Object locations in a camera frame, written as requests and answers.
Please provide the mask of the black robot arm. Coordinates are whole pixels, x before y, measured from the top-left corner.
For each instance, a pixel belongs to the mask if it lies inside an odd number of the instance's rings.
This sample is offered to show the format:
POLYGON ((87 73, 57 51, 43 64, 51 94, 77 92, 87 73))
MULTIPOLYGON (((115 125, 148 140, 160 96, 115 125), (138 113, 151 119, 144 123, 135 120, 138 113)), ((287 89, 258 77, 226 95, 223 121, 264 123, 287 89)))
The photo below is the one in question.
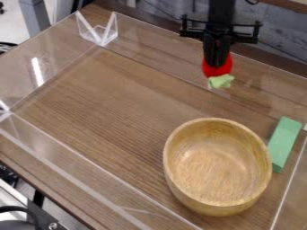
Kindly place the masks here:
POLYGON ((256 44, 263 24, 258 21, 238 22, 236 0, 208 0, 203 20, 182 16, 182 37, 203 42, 204 60, 212 67, 226 64, 235 43, 256 44))

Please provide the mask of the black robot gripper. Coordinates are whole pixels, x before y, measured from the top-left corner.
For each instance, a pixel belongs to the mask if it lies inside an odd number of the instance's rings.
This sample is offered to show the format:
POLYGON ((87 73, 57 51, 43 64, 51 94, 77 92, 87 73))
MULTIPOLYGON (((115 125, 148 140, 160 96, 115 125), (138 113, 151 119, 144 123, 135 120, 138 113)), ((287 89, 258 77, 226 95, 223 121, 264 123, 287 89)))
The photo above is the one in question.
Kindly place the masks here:
POLYGON ((182 16, 182 37, 203 40, 203 50, 207 63, 212 67, 224 65, 235 42, 255 44, 259 41, 259 31, 263 24, 236 23, 219 25, 216 22, 200 20, 188 14, 182 16))

